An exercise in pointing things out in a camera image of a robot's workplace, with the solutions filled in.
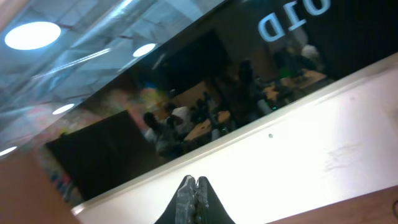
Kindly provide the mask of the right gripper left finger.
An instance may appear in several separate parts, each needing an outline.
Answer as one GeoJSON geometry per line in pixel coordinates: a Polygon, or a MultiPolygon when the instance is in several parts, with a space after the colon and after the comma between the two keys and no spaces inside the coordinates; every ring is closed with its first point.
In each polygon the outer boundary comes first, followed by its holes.
{"type": "Polygon", "coordinates": [[[196,208],[196,181],[186,175],[175,191],[171,201],[155,224],[189,224],[194,223],[196,208]]]}

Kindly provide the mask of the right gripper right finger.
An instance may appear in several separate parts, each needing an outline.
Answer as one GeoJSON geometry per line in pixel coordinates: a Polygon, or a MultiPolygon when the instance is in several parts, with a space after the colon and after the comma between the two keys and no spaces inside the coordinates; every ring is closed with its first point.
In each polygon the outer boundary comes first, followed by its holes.
{"type": "Polygon", "coordinates": [[[195,196],[197,199],[195,204],[195,223],[235,224],[206,177],[199,177],[195,196]]]}

